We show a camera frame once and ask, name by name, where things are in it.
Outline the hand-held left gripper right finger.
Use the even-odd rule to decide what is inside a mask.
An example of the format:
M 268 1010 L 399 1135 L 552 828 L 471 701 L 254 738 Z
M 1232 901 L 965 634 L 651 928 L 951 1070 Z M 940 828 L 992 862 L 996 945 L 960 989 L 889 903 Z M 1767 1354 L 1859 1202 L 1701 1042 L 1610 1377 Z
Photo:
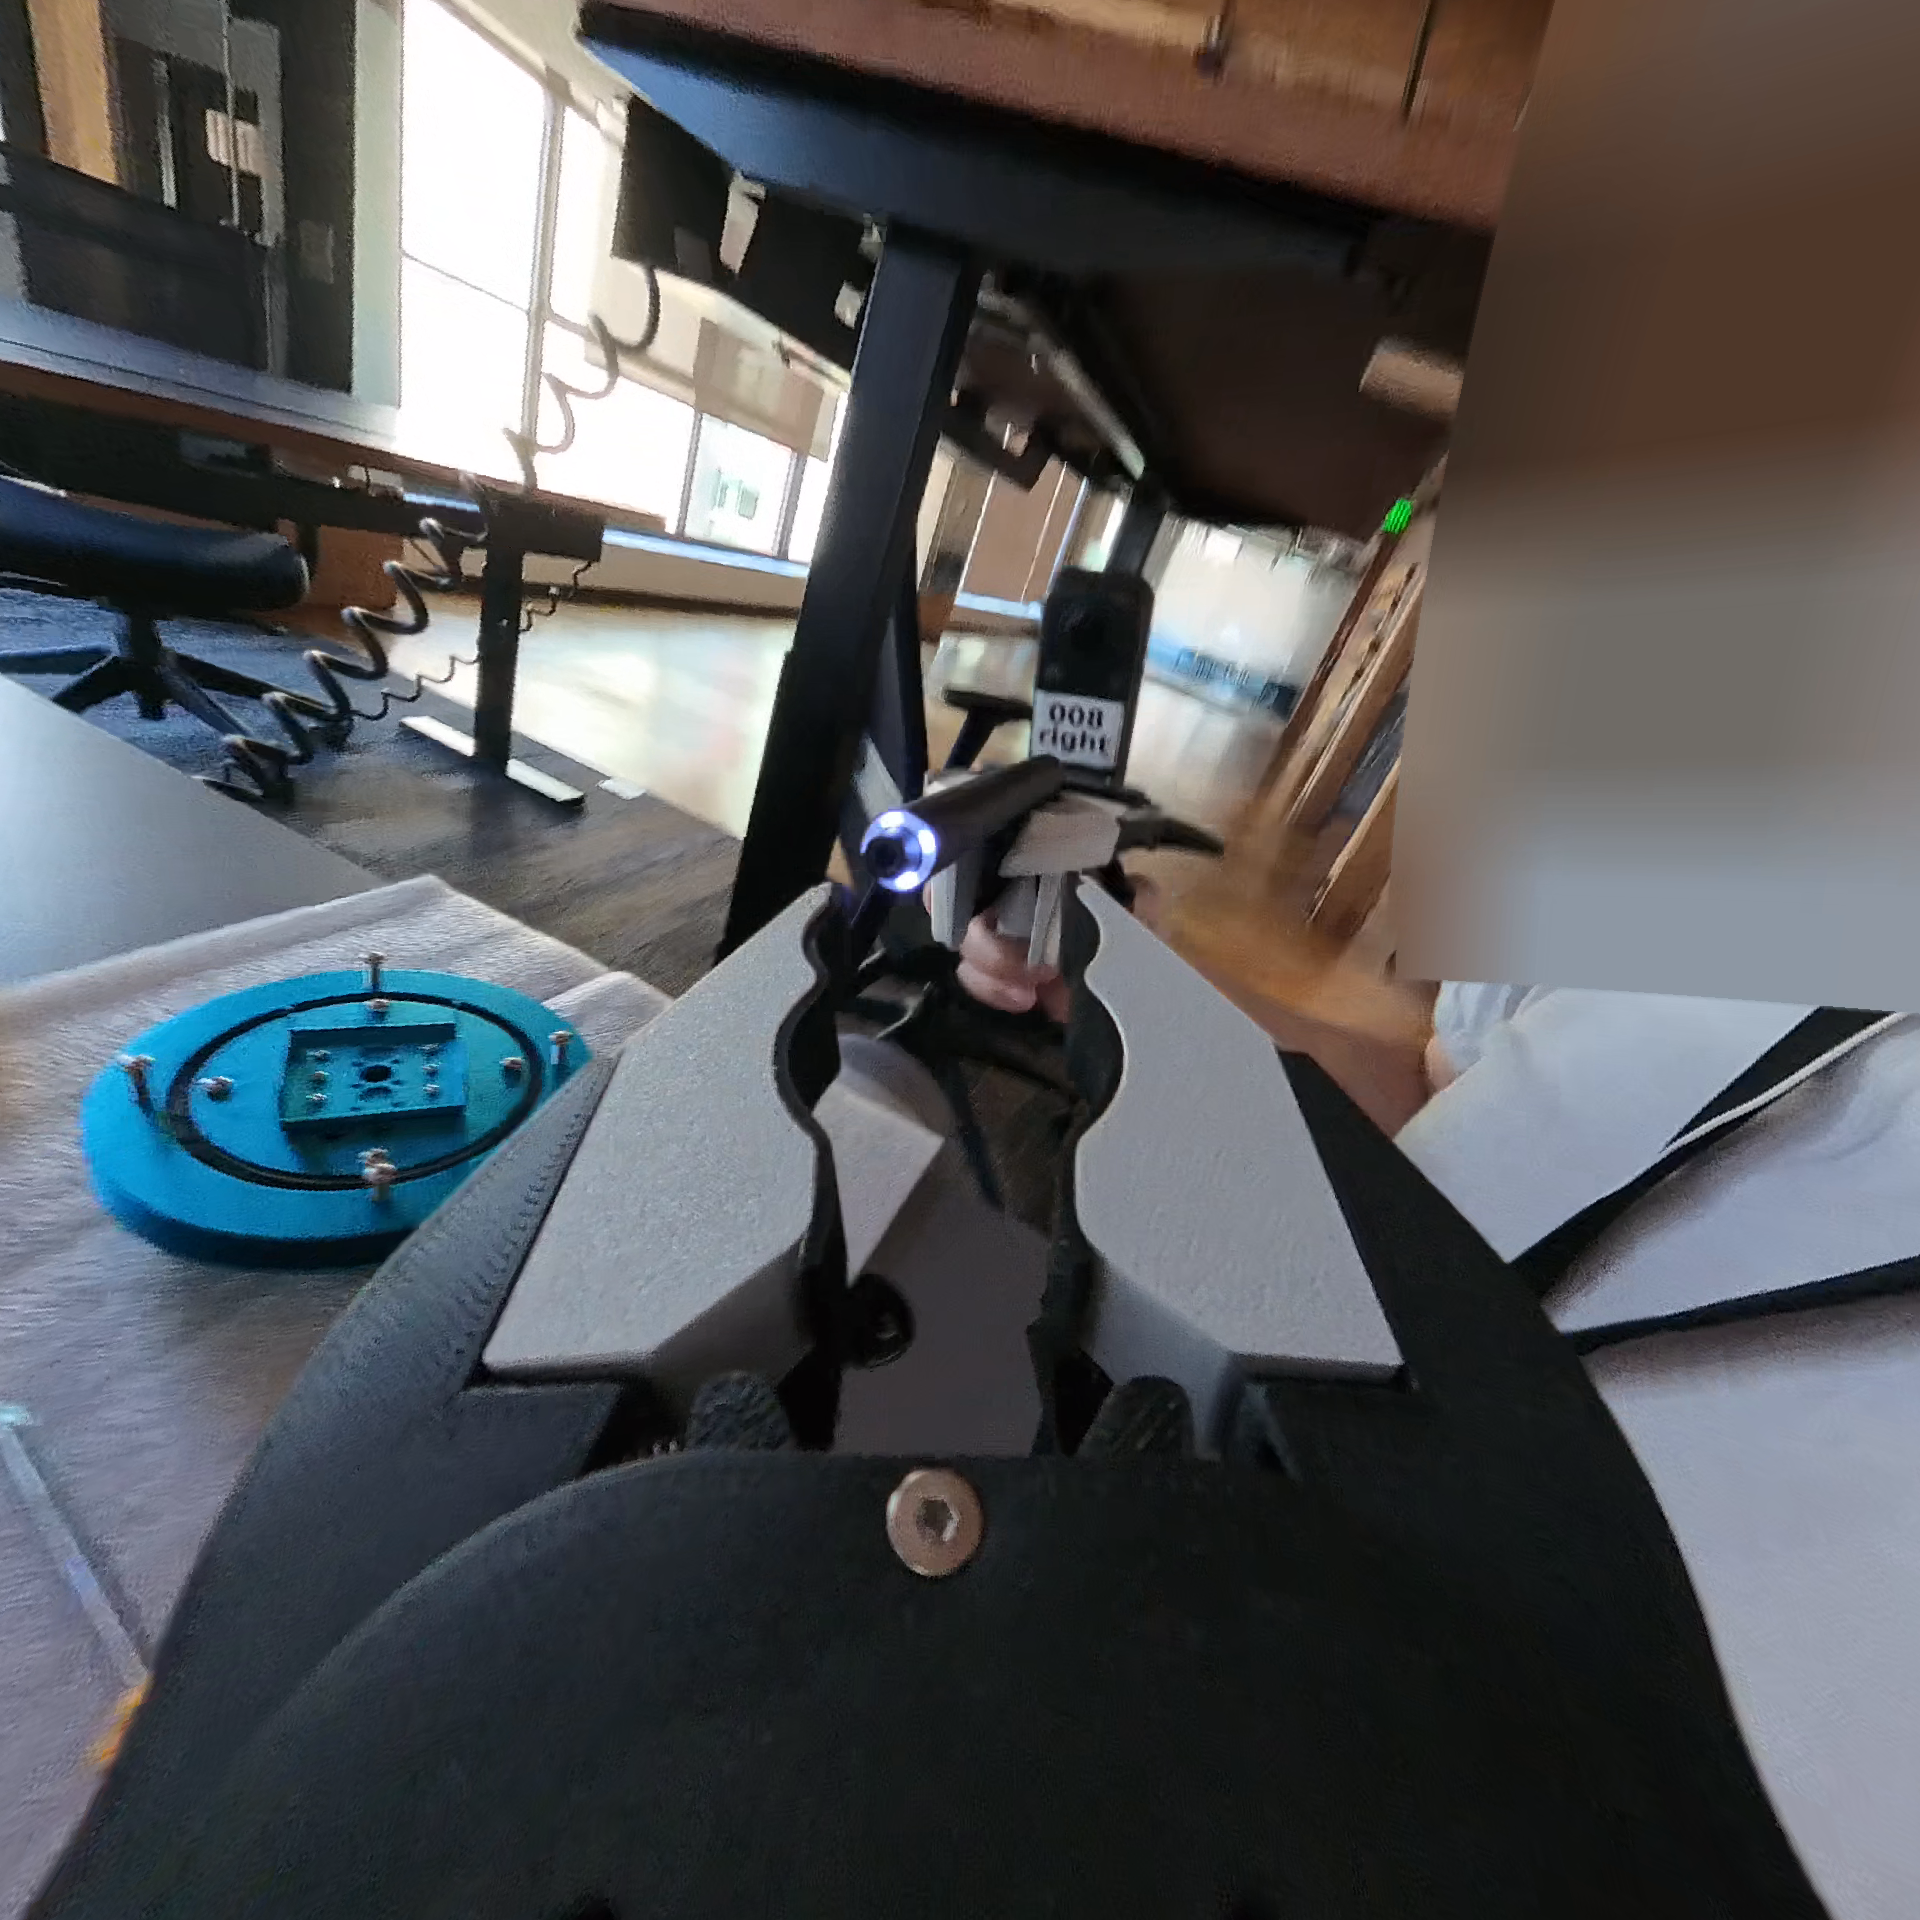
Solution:
M 1260 1380 L 1390 1384 L 1404 1356 L 1284 1050 L 1100 881 L 1062 903 L 1079 1116 L 1030 1334 L 1042 1429 L 1130 1380 L 1185 1394 L 1216 1456 Z

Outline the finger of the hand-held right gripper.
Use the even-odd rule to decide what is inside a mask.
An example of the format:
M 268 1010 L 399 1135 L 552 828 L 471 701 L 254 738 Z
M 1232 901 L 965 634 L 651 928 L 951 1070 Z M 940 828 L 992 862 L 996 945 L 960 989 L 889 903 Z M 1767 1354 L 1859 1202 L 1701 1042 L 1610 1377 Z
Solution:
M 1122 908 L 1139 910 L 1139 890 L 1121 859 L 1137 812 L 1125 800 L 1065 792 L 1024 818 L 998 864 L 992 928 L 1022 947 L 1030 967 L 1060 970 L 1070 877 L 1093 876 Z
M 960 947 L 974 914 L 985 876 L 985 806 L 979 789 L 989 782 L 982 768 L 948 769 L 923 796 L 923 822 L 935 840 L 936 862 L 927 876 L 927 914 L 932 934 L 947 947 Z

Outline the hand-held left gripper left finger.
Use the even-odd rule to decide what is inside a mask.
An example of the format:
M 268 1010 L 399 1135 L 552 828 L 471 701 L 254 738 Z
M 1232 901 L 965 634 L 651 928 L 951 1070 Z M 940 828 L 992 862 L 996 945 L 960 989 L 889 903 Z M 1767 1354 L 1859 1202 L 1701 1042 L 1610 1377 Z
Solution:
M 839 1077 L 849 914 L 816 884 L 633 1037 L 483 1351 L 502 1380 L 621 1380 L 684 1417 L 710 1380 L 836 1439 L 850 1267 L 816 1109 Z

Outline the black electric screwdriver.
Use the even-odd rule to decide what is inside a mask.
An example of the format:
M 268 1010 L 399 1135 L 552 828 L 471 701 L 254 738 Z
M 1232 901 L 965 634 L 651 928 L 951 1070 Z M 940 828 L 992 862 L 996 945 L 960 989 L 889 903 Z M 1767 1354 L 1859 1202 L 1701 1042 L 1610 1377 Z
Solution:
M 1066 764 L 1050 753 L 948 780 L 879 812 L 859 840 L 859 864 L 880 890 L 920 894 L 1059 800 L 1066 780 Z

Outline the blue round metal base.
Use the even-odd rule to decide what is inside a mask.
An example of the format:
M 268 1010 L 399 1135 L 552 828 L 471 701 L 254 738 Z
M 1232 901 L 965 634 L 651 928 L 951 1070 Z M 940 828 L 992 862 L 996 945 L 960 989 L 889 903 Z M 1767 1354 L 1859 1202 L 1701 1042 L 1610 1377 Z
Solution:
M 161 1252 L 374 1266 L 594 1061 L 526 992 L 378 952 L 207 998 L 100 1070 L 81 1143 L 104 1210 Z

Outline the black under-desk box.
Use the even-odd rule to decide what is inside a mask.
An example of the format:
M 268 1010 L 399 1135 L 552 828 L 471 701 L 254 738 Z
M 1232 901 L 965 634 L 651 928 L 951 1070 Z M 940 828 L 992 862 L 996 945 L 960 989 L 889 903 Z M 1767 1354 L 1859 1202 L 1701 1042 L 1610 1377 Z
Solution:
M 868 223 L 738 171 L 643 97 L 627 103 L 614 258 L 703 285 L 853 363 L 876 272 Z

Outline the wooden desk black legs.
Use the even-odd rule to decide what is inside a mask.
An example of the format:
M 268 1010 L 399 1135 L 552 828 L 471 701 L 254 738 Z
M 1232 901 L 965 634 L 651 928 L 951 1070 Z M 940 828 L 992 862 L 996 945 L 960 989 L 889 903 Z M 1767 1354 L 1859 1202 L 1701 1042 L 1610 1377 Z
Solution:
M 71 352 L 8 338 L 4 477 L 156 521 L 278 533 L 305 560 L 307 589 L 321 581 L 325 531 L 396 542 L 399 555 L 376 564 L 388 603 L 340 610 L 349 644 L 305 653 L 311 687 L 249 674 L 328 708 L 302 717 L 307 764 L 321 743 L 396 716 L 475 771 L 583 809 L 578 786 L 516 751 L 516 671 L 535 620 L 528 564 L 589 571 L 604 555 L 606 515 L 468 474 L 450 494 L 416 495 L 411 484 L 428 467 L 372 443 L 369 429 L 289 405 L 290 395 L 254 375 L 197 388 L 138 370 L 87 371 Z M 222 753 L 211 784 L 244 802 L 284 798 L 307 766 L 265 787 Z

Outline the grey desk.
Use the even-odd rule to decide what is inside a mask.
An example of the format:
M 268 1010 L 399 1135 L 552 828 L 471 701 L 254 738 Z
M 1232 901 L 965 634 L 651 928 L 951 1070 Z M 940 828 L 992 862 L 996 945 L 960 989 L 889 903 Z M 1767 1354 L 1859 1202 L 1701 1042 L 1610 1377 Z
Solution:
M 4 774 L 4 989 L 229 924 L 386 884 L 343 856 L 221 798 L 124 740 L 24 694 L 41 727 Z M 545 1395 L 590 1412 L 621 1380 L 495 1380 L 483 1363 L 498 1308 L 472 1334 L 423 1330 L 404 1351 L 396 1308 L 365 1281 L 307 1356 L 260 1429 L 300 1427 L 307 1475 L 371 1506 L 376 1481 L 453 1481 L 468 1449 L 516 1468 Z

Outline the person's right hand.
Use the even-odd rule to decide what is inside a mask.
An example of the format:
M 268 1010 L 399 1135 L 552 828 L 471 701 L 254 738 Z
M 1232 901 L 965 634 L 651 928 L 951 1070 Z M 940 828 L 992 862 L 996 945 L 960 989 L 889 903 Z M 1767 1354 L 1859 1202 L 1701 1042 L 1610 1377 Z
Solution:
M 995 914 L 979 914 L 959 949 L 957 984 L 981 1006 L 1057 1025 L 1070 1015 L 1072 989 L 1057 965 L 1035 962 L 1024 937 L 1005 934 Z

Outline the white foam sheet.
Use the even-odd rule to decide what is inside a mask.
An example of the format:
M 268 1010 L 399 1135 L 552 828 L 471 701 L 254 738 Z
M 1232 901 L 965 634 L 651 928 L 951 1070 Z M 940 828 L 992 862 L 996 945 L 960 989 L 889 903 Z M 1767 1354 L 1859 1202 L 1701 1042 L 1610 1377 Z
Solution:
M 178 1260 L 123 1230 L 85 1167 L 81 1109 L 128 1042 L 270 980 L 396 967 L 500 984 L 623 1043 L 666 993 L 421 876 L 185 934 L 4 987 L 3 1400 L 107 1600 L 88 1607 L 13 1474 L 3 1492 L 3 1906 L 26 1909 L 83 1817 L 135 1686 L 115 1616 L 154 1658 L 181 1586 L 268 1415 L 363 1281 L 359 1267 Z

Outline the person's white shirt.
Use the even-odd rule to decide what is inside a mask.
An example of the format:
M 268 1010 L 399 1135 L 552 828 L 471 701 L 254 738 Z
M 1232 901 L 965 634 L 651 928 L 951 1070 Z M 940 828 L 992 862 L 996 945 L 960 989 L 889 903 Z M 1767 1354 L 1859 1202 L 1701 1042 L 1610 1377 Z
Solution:
M 1445 981 L 1399 1142 L 1632 1444 L 1835 1915 L 1919 1907 L 1915 1013 Z

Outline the dark blue office chair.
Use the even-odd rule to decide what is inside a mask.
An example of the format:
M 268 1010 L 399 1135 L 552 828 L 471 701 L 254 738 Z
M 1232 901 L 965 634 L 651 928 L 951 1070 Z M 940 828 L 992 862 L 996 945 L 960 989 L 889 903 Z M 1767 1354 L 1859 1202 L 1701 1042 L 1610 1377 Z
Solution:
M 4 650 L 11 678 L 66 674 L 55 694 L 58 708 L 85 713 L 133 700 L 153 721 L 178 708 L 215 732 L 229 759 L 267 789 L 313 759 L 305 717 L 326 717 L 326 705 L 183 651 L 161 630 L 171 618 L 299 608 L 311 570 L 290 540 L 149 519 L 8 475 L 3 570 L 7 584 L 99 603 L 118 618 L 112 644 Z

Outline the wooden table black frame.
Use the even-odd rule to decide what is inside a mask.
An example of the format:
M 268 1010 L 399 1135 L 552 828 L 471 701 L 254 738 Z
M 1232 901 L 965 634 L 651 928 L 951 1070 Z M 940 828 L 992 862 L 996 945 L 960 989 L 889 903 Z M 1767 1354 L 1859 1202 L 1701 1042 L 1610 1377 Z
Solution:
M 1461 360 L 1551 3 L 583 3 L 674 151 L 765 213 L 876 236 L 821 540 L 718 958 L 829 872 L 887 671 L 905 700 L 938 439 L 1167 515 L 1370 537 L 1442 429 L 1365 395 L 1385 344 Z

